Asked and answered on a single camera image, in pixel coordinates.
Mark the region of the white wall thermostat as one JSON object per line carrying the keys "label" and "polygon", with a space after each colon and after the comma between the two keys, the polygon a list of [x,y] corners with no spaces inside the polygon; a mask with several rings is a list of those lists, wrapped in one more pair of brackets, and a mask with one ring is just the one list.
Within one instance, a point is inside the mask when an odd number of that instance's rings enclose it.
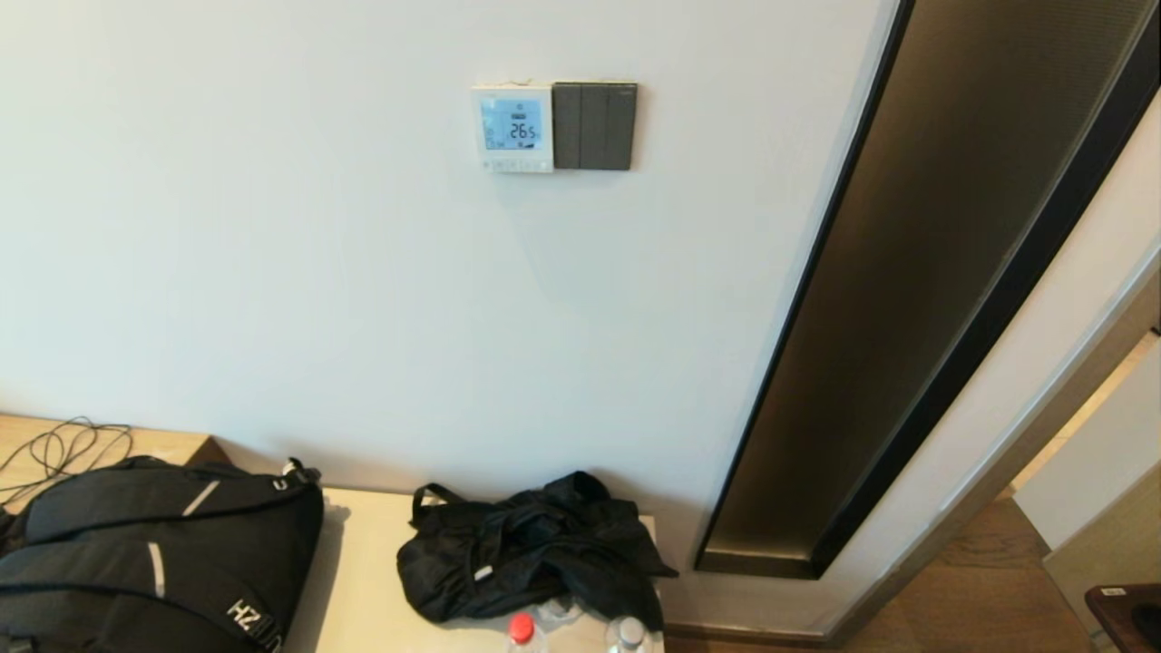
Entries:
{"label": "white wall thermostat", "polygon": [[492,173],[555,171],[549,85],[479,85],[470,89],[483,168]]}

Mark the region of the black crumpled fabric bag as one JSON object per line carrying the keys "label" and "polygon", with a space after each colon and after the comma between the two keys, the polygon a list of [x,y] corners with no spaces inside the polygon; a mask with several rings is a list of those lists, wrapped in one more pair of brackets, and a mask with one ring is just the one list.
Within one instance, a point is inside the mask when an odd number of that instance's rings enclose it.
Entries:
{"label": "black crumpled fabric bag", "polygon": [[412,496],[414,536],[395,557],[408,603],[423,619],[498,619],[574,598],[605,619],[665,627],[655,582],[678,577],[635,502],[577,471],[498,501],[428,483]]}

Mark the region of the red cap water bottle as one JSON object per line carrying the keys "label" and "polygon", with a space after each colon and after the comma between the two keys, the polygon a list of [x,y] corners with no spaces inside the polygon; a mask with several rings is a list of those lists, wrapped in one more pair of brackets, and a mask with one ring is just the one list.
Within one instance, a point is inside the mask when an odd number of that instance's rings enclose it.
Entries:
{"label": "red cap water bottle", "polygon": [[520,612],[509,620],[506,653],[549,653],[547,639],[534,616]]}

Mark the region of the grey cap clear bottle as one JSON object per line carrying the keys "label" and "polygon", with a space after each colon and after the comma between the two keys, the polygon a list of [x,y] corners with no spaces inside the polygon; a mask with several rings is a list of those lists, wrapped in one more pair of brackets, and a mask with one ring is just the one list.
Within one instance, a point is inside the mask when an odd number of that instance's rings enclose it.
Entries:
{"label": "grey cap clear bottle", "polygon": [[633,616],[607,624],[604,653],[652,653],[652,645],[649,629]]}

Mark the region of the black backpack with white print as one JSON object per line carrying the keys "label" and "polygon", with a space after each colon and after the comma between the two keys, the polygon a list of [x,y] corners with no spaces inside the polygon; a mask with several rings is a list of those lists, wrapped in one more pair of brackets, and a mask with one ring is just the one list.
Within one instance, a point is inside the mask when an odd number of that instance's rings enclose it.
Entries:
{"label": "black backpack with white print", "polygon": [[134,455],[0,509],[0,653],[284,653],[320,478]]}

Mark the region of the dark brown wooden table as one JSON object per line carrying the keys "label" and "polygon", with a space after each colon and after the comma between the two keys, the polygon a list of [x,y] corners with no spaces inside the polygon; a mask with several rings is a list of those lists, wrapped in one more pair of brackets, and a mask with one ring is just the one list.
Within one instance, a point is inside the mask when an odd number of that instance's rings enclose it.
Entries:
{"label": "dark brown wooden table", "polygon": [[1097,586],[1086,605],[1117,653],[1161,653],[1161,583]]}

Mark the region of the dark grey wall switch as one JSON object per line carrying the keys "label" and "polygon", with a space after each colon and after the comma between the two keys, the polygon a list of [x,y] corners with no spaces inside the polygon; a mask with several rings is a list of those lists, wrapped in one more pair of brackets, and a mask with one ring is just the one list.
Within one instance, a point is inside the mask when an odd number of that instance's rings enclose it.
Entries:
{"label": "dark grey wall switch", "polygon": [[553,82],[554,167],[629,171],[636,107],[637,82]]}

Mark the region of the grey door frame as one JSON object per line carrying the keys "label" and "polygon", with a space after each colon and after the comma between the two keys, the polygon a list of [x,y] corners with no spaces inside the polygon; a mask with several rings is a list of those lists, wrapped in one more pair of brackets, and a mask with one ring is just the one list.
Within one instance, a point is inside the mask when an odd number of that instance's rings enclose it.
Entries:
{"label": "grey door frame", "polygon": [[1050,445],[1074,414],[1098,392],[1106,378],[1135,350],[1145,333],[1161,321],[1161,244],[1145,256],[1141,270],[1098,326],[1082,340],[1077,356],[1017,422],[1012,433],[987,455],[962,487],[942,507],[904,555],[825,633],[822,650],[839,650],[858,636],[889,600],[904,590],[921,571],[961,533],[979,512]]}

